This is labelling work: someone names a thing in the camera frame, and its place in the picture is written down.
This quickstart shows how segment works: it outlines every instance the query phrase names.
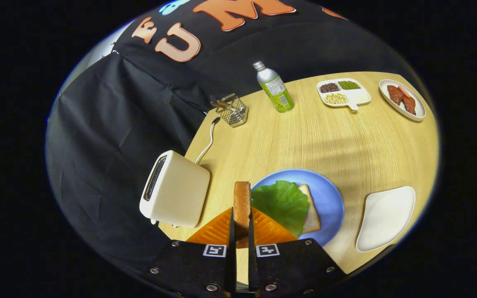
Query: tongs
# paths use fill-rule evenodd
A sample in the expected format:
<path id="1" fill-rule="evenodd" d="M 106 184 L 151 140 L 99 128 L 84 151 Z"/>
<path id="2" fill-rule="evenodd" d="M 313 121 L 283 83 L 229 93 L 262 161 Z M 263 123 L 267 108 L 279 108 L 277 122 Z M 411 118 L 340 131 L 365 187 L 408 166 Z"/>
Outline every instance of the tongs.
<path id="1" fill-rule="evenodd" d="M 224 100 L 217 100 L 213 95 L 210 95 L 211 106 L 221 109 L 228 109 L 231 112 L 239 113 L 239 110 L 235 108 L 232 104 L 225 102 Z"/>

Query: bottle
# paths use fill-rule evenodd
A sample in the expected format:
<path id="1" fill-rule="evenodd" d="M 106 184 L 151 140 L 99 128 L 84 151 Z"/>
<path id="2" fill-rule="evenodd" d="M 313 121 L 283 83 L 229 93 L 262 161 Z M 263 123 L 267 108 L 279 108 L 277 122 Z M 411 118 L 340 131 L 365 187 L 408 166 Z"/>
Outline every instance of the bottle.
<path id="1" fill-rule="evenodd" d="M 266 92 L 273 105 L 280 113 L 288 112 L 294 108 L 294 102 L 288 95 L 281 77 L 270 68 L 266 68 L 262 61 L 253 63 L 257 70 L 257 81 Z"/>

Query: green label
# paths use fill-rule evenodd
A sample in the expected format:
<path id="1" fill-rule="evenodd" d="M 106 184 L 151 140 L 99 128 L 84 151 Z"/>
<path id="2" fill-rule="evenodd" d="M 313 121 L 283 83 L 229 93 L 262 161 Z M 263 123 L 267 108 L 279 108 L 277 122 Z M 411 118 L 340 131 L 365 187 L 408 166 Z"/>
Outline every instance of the green label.
<path id="1" fill-rule="evenodd" d="M 293 109 L 294 103 L 279 76 L 268 83 L 261 83 L 260 85 L 277 111 L 284 113 Z"/>

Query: white plate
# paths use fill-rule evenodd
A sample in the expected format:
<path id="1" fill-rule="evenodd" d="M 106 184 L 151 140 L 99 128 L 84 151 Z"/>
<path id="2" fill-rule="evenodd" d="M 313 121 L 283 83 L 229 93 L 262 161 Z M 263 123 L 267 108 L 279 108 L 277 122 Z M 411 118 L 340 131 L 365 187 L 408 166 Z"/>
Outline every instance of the white plate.
<path id="1" fill-rule="evenodd" d="M 360 87 L 360 89 L 343 90 L 343 88 L 338 83 L 339 81 L 354 82 L 354 83 L 356 83 L 356 85 L 358 85 Z M 327 93 L 321 92 L 320 87 L 324 84 L 329 84 L 329 83 L 334 83 L 335 85 L 337 85 L 338 89 L 340 89 L 340 90 L 339 91 L 327 92 Z M 371 95 L 369 94 L 369 92 L 367 92 L 367 90 L 362 86 L 362 84 L 360 84 L 358 81 L 356 81 L 354 79 L 349 79 L 349 78 L 346 78 L 346 79 L 329 79 L 327 81 L 321 81 L 321 82 L 316 84 L 316 89 L 318 89 L 318 93 L 320 93 L 320 97 L 321 97 L 321 100 L 323 101 L 323 103 L 325 103 L 326 105 L 331 106 L 331 107 L 345 107 L 345 106 L 348 106 L 352 110 L 356 111 L 356 110 L 358 110 L 358 104 L 364 104 L 364 103 L 367 103 L 367 102 L 371 101 Z M 333 93 L 344 94 L 347 97 L 348 103 L 342 103 L 342 104 L 327 103 L 325 101 L 325 97 L 328 94 L 333 94 Z"/>
<path id="2" fill-rule="evenodd" d="M 356 250 L 368 252 L 390 244 L 405 230 L 414 207 L 415 190 L 410 186 L 367 196 Z"/>
<path id="3" fill-rule="evenodd" d="M 393 102 L 391 100 L 390 92 L 388 91 L 388 85 L 393 85 L 395 87 L 403 86 L 407 90 L 409 95 L 415 100 L 415 114 L 416 115 L 413 115 L 412 113 L 409 113 L 406 110 L 406 108 L 404 106 L 404 102 L 401 102 L 400 106 L 398 106 L 395 102 Z M 399 111 L 399 113 L 401 113 L 401 114 L 405 115 L 406 117 L 408 117 L 409 119 L 412 119 L 412 120 L 415 120 L 415 121 L 422 121 L 422 119 L 424 119 L 424 117 L 426 116 L 426 110 L 424 110 L 424 106 L 422 105 L 421 100 L 406 85 L 401 84 L 401 83 L 399 83 L 397 81 L 394 81 L 392 79 L 383 79 L 382 81 L 380 81 L 378 86 L 380 87 L 380 92 L 382 92 L 382 95 L 386 99 L 386 102 L 389 102 L 392 107 L 394 107 L 397 111 Z"/>

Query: wire utensil holder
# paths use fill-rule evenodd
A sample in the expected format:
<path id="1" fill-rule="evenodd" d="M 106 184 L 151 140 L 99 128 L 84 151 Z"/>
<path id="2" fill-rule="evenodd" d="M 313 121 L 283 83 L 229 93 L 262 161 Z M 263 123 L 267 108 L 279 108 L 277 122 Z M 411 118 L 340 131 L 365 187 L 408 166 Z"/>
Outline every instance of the wire utensil holder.
<path id="1" fill-rule="evenodd" d="M 248 120 L 248 107 L 240 100 L 235 93 L 232 93 L 220 102 L 224 102 L 226 108 L 216 108 L 216 113 L 229 124 L 231 127 L 236 127 L 246 123 Z"/>

